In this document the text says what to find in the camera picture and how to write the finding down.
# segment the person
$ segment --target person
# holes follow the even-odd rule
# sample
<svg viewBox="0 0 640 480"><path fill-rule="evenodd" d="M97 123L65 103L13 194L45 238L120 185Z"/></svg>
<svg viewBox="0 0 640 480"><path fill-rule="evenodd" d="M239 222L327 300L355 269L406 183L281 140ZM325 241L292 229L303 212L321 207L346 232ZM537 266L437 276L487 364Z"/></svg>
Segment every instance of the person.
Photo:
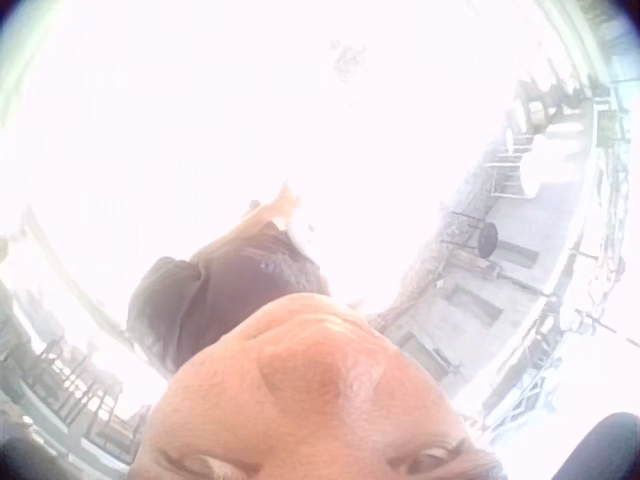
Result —
<svg viewBox="0 0 640 480"><path fill-rule="evenodd" d="M252 202L237 227L189 261L164 257L151 267L131 296L127 330L154 367L174 374L272 300L329 294L318 265L287 235L299 204L285 184L274 201Z"/></svg>
<svg viewBox="0 0 640 480"><path fill-rule="evenodd" d="M359 313L294 294L178 371L129 478L505 477L435 381Z"/></svg>

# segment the dark shirt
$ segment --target dark shirt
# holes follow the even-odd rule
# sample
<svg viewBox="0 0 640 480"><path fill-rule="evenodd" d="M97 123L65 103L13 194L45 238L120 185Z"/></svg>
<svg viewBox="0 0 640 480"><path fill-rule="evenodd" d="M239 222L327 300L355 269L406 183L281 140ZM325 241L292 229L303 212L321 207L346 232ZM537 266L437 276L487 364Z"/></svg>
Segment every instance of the dark shirt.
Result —
<svg viewBox="0 0 640 480"><path fill-rule="evenodd" d="M131 297L127 330L170 375L262 306L303 292L329 289L318 266L269 223L197 264L158 260Z"/></svg>

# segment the bright sky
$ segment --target bright sky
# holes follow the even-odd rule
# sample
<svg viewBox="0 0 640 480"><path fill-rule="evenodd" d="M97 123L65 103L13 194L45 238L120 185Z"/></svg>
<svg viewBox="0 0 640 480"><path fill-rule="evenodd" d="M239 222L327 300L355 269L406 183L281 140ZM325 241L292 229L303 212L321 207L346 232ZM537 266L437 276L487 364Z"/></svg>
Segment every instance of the bright sky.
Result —
<svg viewBox="0 0 640 480"><path fill-rule="evenodd" d="M287 175L329 273L392 288L520 66L518 40L463 3L62 2L6 132L15 186L120 322L156 258L189 256Z"/></svg>

